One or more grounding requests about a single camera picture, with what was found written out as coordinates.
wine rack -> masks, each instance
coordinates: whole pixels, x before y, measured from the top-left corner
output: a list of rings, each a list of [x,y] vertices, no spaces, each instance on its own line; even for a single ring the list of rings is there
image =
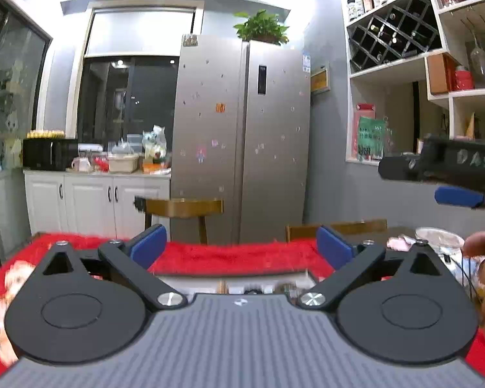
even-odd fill
[[[354,73],[442,47],[429,1],[408,0],[404,6],[391,4],[379,12],[349,31]]]

silver refrigerator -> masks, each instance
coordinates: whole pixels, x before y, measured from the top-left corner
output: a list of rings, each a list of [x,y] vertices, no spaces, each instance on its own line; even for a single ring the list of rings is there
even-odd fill
[[[174,113],[171,197],[223,199],[209,244],[285,239],[302,222],[310,72],[300,51],[236,38],[184,37]],[[199,240],[173,219],[172,239]]]

red canister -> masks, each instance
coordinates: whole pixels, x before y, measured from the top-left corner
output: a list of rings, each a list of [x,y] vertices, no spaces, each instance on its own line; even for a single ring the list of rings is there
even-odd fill
[[[464,66],[456,67],[456,88],[455,90],[472,90],[474,89],[474,80],[472,74]]]

red tablecloth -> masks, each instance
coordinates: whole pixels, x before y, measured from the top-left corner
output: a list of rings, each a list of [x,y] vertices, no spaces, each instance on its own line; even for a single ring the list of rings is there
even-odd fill
[[[103,238],[61,234],[43,235],[36,239],[0,269],[0,317],[3,317],[4,306],[6,307],[28,276],[28,264],[36,265],[52,243],[58,240],[67,240],[76,249],[97,248],[105,241]],[[170,242],[162,256],[150,267],[150,271],[214,275],[264,274],[300,271],[306,268],[318,278],[328,277],[332,273],[332,268],[318,254],[314,241],[254,244],[229,249]],[[8,343],[1,338],[0,374],[12,361]],[[481,331],[474,340],[467,362],[485,376],[485,338]]]

brown box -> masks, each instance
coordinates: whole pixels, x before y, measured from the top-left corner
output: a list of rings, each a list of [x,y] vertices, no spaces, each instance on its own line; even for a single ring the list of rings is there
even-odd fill
[[[455,69],[458,62],[448,53],[428,57],[429,91],[449,93],[455,89]]]

